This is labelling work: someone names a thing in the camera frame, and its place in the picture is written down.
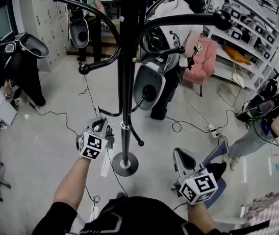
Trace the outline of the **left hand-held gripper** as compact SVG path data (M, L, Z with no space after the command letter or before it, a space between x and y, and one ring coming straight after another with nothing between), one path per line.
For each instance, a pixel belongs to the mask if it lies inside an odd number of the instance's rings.
M113 149L115 136L105 117L87 121L82 133L76 137L76 148L81 157L95 160L105 149Z

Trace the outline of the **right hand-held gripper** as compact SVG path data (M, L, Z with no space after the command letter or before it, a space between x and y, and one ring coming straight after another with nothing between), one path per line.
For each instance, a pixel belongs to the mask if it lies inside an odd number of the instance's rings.
M217 191L218 185L213 173L208 172L202 158L183 148L173 152L174 169L178 175L173 191L190 205L209 200Z

